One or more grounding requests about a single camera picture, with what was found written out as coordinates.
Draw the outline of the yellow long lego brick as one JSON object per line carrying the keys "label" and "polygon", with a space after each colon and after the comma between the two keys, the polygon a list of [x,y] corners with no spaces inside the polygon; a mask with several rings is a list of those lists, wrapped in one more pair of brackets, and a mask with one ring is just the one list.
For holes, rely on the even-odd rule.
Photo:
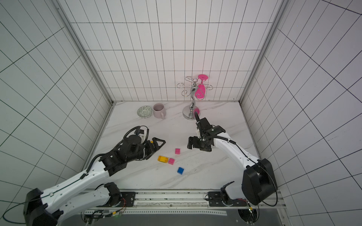
{"label": "yellow long lego brick", "polygon": [[157,160],[158,160],[159,162],[162,162],[162,163],[168,163],[169,158],[160,155]]}

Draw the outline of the blue lego brick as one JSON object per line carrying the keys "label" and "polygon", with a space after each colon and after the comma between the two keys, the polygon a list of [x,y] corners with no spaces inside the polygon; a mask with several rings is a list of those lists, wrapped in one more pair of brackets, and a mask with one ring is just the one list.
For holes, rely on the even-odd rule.
{"label": "blue lego brick", "polygon": [[182,175],[183,172],[184,172],[184,168],[179,167],[178,170],[177,170],[177,173],[180,174],[180,175]]}

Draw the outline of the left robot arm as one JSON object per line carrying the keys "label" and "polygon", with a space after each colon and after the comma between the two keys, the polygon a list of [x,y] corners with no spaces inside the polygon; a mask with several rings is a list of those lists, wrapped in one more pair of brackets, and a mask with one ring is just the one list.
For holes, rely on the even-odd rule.
{"label": "left robot arm", "polygon": [[126,168],[132,161],[149,159],[166,141],[142,137],[149,131],[140,126],[128,131],[109,152],[97,154],[89,166],[60,183],[26,195],[23,216],[27,226],[56,226],[65,219],[97,206],[117,207],[126,200],[114,182],[104,181]]}

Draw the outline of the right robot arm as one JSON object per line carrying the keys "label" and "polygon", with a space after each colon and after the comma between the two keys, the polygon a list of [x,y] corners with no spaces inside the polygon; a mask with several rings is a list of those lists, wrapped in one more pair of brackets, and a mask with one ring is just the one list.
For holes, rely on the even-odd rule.
{"label": "right robot arm", "polygon": [[221,126],[211,125],[207,118],[195,113],[197,136],[189,137],[188,149],[211,152],[218,148],[231,158],[243,172],[241,190],[243,199],[258,205],[278,190],[272,164],[267,159],[259,159],[241,148]]}

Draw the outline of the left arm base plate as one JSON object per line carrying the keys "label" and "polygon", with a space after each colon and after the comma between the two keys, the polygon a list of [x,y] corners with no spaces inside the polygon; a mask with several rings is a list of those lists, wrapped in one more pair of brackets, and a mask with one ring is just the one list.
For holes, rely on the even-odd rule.
{"label": "left arm base plate", "polygon": [[135,192],[120,192],[116,194],[116,202],[113,207],[133,207],[135,196]]}

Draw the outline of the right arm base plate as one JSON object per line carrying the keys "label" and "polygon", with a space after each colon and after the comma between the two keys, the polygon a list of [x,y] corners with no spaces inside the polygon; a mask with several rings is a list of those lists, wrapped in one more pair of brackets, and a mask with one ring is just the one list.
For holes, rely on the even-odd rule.
{"label": "right arm base plate", "polygon": [[248,207],[248,204],[242,200],[223,201],[221,192],[208,192],[206,199],[210,207]]}

